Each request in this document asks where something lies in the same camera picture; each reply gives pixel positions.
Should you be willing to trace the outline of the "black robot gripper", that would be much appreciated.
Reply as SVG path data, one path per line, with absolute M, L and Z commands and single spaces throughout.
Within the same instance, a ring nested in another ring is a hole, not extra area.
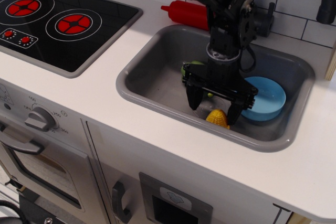
M 242 110 L 251 109 L 258 89 L 249 84 L 241 73 L 249 73 L 256 66 L 256 55 L 249 51 L 251 65 L 242 67 L 242 52 L 232 59 L 224 59 L 218 53 L 208 54 L 206 64 L 187 62 L 182 66 L 182 82 L 186 86 L 190 108 L 196 110 L 204 93 L 224 98 L 231 102 L 228 109 L 228 125 L 234 125 Z

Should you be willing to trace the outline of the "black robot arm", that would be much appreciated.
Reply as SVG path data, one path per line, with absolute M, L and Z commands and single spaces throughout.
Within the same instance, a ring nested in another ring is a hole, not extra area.
M 254 0 L 196 0 L 206 6 L 210 32 L 206 46 L 207 63 L 186 63 L 182 79 L 189 106 L 196 110 L 205 93 L 231 102 L 227 123 L 233 125 L 243 110 L 251 109 L 258 89 L 247 82 L 243 72 L 252 71 L 256 63 L 243 68 L 241 56 L 247 50 L 253 60 L 256 55 L 250 43 L 256 39 Z

